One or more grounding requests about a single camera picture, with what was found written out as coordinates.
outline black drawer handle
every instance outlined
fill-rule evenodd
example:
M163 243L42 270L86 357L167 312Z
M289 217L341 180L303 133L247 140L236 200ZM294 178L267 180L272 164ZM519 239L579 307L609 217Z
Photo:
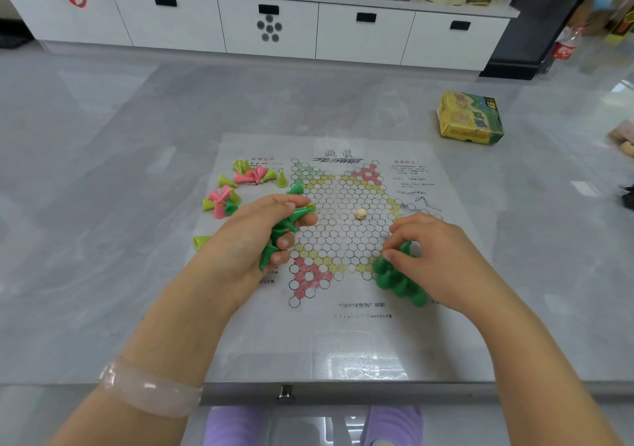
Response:
M258 5L258 11L264 15L279 15L280 14L280 6L279 5Z
M154 3L162 7L176 7L177 6L176 0L154 0Z
M357 13L357 21L362 21L365 23L375 23L376 22L376 14L375 13Z
M468 30L470 26L471 26L471 22L469 21L454 20L453 22L451 22L451 26L449 27L449 29L450 30Z

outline cardboard box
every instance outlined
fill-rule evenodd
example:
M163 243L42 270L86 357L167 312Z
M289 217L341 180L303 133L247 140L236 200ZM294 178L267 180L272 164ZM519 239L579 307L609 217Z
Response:
M504 135L498 105L492 97L447 91L436 114L443 137L495 144Z

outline drawer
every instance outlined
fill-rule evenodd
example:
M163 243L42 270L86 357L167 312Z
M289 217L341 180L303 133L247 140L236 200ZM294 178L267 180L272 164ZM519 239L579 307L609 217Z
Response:
M136 47L224 52L218 0L115 0Z
M36 39L132 45L114 0L10 0Z
M320 4L317 58L399 65L415 12Z
M484 70L508 18L416 12L401 65Z
M319 5L291 0L218 0L227 52L315 58Z

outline person's left hand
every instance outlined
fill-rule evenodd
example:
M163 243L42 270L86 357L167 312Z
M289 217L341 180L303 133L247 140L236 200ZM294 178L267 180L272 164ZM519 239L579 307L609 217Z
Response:
M234 313L247 302L264 275L289 261L289 249L295 236L287 232L274 244L280 249L271 255L269 263L260 271L262 251L271 238L271 229L288 218L297 207L310 204L300 195L267 195L239 208L190 261L201 271L203 282L214 288L214 293ZM306 214L296 226L313 226L315 214Z

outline bracelet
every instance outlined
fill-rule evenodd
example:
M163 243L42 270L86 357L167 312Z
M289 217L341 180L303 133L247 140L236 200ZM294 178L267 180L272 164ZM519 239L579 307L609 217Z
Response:
M189 416L202 394L202 388L154 376L121 357L106 366L99 384L133 408L163 418Z

